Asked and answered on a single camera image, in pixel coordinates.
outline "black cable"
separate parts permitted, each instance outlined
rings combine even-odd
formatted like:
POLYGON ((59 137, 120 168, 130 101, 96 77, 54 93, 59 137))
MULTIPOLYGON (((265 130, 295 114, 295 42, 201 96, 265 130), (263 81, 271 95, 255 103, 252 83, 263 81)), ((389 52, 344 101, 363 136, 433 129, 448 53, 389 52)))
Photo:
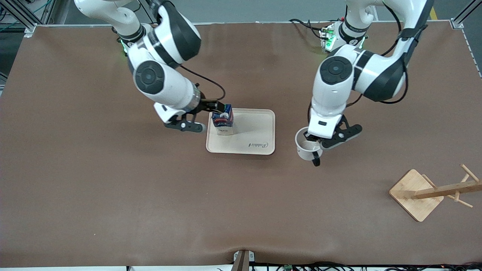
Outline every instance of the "black cable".
POLYGON ((142 4, 141 0, 139 0, 139 4, 141 5, 142 9, 144 10, 144 12, 146 13, 147 17, 149 18, 149 20, 151 21, 151 24, 154 23, 154 21, 151 19, 151 17, 149 16, 149 13, 147 12, 146 8, 144 7, 144 5, 142 4))
POLYGON ((5 19, 5 16, 7 16, 7 10, 4 9, 4 8, 2 8, 2 7, 0 7, 0 17, 1 17, 0 21, 2 21, 3 19, 5 19))
POLYGON ((408 91, 408 73, 407 73, 407 66, 405 65, 405 62, 402 60, 402 68, 403 68, 403 72, 405 73, 405 90, 403 91, 403 94, 402 96, 400 97, 400 99, 396 100, 396 101, 391 101, 391 102, 386 102, 386 101, 380 101, 380 103, 382 104, 387 104, 387 105, 393 105, 393 104, 396 104, 396 103, 400 103, 404 98, 405 96, 407 95, 407 91, 408 91))
POLYGON ((139 7, 136 10, 133 10, 133 12, 138 12, 141 9, 141 0, 138 0, 138 1, 139 1, 139 7))
POLYGON ((318 36, 318 34, 316 34, 316 32, 315 32, 314 28, 311 26, 311 23, 310 23, 309 20, 308 20, 308 25, 309 25, 309 28, 311 29, 311 32, 313 32, 313 35, 315 35, 315 37, 317 37, 320 40, 324 40, 324 41, 328 40, 328 38, 321 37, 321 36, 318 36))
POLYGON ((220 98, 217 98, 217 99, 214 99, 214 100, 220 101, 220 100, 224 99, 224 97, 226 97, 226 90, 223 88, 222 85, 214 82, 213 80, 211 80, 211 79, 209 79, 209 78, 207 78, 207 77, 205 77, 205 76, 202 76, 201 74, 199 74, 199 73, 197 73, 197 72, 194 72, 194 71, 192 71, 192 70, 184 67, 183 65, 180 65, 180 67, 183 68, 183 69, 185 69, 186 71, 188 71, 188 72, 190 72, 190 73, 192 73, 192 74, 194 74, 194 75, 196 75, 196 76, 199 76, 199 77, 203 78, 204 80, 207 80, 207 81, 215 84, 216 86, 218 86, 218 87, 223 91, 223 95, 222 95, 220 98))
MULTIPOLYGON (((309 25, 305 24, 303 21, 301 21, 299 19, 291 19, 291 20, 289 20, 289 22, 299 22, 302 26, 311 28, 309 25)), ((312 29, 317 30, 317 31, 321 30, 321 28, 317 28, 317 27, 312 27, 312 29)))
MULTIPOLYGON (((269 270, 269 266, 278 266, 276 271, 279 271, 281 267, 284 265, 281 264, 268 264, 268 263, 253 263, 254 265, 266 265, 269 270)), ((354 271, 354 269, 348 265, 334 263, 334 262, 315 262, 311 264, 303 264, 303 265, 292 265, 293 270, 306 270, 306 268, 310 268, 312 271, 328 271, 329 269, 335 269, 337 271, 346 271, 345 268, 349 269, 349 271, 354 271)), ((366 266, 360 266, 361 271, 367 271, 366 266)), ((391 266, 387 265, 388 268, 384 269, 383 271, 424 271, 428 268, 442 268, 442 269, 449 269, 451 271, 468 271, 468 270, 475 270, 478 269, 482 271, 482 262, 475 262, 469 265, 450 265, 450 264, 434 264, 428 266, 412 266, 412 265, 399 265, 399 266, 391 266)))
POLYGON ((354 104, 356 104, 358 101, 360 101, 360 99, 362 98, 362 96, 363 96, 363 94, 360 94, 360 96, 358 96, 358 98, 357 98, 354 102, 347 104, 347 108, 350 107, 350 106, 352 106, 352 105, 354 105, 354 104))
MULTIPOLYGON (((400 31, 402 30, 402 25, 400 23, 400 20, 398 19, 398 16, 395 14, 395 12, 393 11, 393 9, 389 8, 385 3, 383 3, 385 5, 385 7, 388 9, 388 11, 390 11, 390 13, 392 14, 393 18, 395 18, 395 21, 397 21, 397 26, 398 26, 398 32, 400 33, 400 31)), ((393 43, 393 45, 386 51, 384 52, 383 54, 381 54, 381 56, 385 56, 386 54, 390 53, 393 48, 395 48, 395 46, 397 46, 397 43, 398 43, 398 39, 395 40, 395 42, 393 43)))
POLYGON ((308 113, 307 113, 308 123, 309 123, 309 120, 311 119, 310 111, 311 111, 311 101, 309 102, 308 113))

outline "wooden mug stand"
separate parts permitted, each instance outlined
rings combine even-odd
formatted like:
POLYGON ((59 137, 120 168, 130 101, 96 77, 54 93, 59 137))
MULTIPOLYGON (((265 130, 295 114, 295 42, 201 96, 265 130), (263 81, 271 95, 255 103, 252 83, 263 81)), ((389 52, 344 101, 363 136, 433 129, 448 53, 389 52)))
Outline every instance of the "wooden mug stand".
POLYGON ((460 200, 460 194, 481 191, 482 182, 465 165, 460 166, 466 172, 460 183, 437 187, 425 174, 412 169, 390 189, 389 194, 418 222, 424 221, 444 197, 472 208, 460 200))

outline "wooden base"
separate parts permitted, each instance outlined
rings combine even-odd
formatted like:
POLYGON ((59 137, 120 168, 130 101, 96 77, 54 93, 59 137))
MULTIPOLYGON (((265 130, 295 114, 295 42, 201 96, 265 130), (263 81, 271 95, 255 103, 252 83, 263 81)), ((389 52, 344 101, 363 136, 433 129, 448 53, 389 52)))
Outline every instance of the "wooden base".
POLYGON ((416 221, 422 222, 442 202, 442 197, 412 199, 415 191, 432 186, 415 169, 410 170, 389 191, 392 196, 416 221))

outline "brown table mat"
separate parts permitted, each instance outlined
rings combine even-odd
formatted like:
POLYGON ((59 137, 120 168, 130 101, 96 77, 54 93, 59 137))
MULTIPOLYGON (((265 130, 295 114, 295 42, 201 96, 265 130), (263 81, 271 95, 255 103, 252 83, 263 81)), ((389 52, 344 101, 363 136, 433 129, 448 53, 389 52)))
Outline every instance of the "brown table mat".
MULTIPOLYGON (((462 32, 429 23, 404 101, 347 109, 363 132, 315 168, 294 144, 325 58, 309 29, 198 29, 202 50, 186 67, 234 107, 273 110, 275 153, 211 154, 205 135, 163 127, 110 28, 38 27, 0 99, 0 266, 223 264, 242 248, 258 262, 482 260, 482 194, 462 195, 473 209, 445 200, 422 223, 388 194, 412 168, 437 185, 458 182, 459 163, 482 177, 482 81, 462 32)), ((368 34, 381 53, 397 31, 375 23, 368 34)))

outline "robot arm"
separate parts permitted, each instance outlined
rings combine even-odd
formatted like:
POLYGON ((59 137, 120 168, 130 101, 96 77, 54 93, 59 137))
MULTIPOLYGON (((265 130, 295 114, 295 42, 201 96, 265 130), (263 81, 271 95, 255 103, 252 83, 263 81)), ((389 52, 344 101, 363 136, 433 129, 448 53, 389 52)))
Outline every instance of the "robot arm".
POLYGON ((156 102, 154 108, 168 128, 202 132, 202 123, 188 121, 186 114, 223 111, 217 100, 207 100, 193 84, 175 70, 196 56, 201 36, 194 25, 170 1, 153 1, 160 24, 128 50, 129 68, 136 88, 156 102))
POLYGON ((111 24, 122 43, 130 47, 152 30, 141 24, 134 12, 122 6, 133 0, 74 0, 78 10, 89 18, 100 19, 111 24))
POLYGON ((305 136, 309 140, 319 141, 324 148, 333 148, 361 132, 361 126, 350 127, 343 116, 351 90, 376 102, 390 99, 399 92, 405 80, 406 67, 421 32, 426 28, 425 23, 433 5, 433 0, 384 2, 405 22, 397 37, 393 55, 383 57, 346 44, 333 49, 318 68, 313 85, 308 133, 305 136))
POLYGON ((373 22, 371 5, 383 6, 382 0, 345 0, 347 14, 343 21, 337 21, 321 32, 322 47, 325 51, 341 47, 345 44, 361 46, 365 34, 373 22))

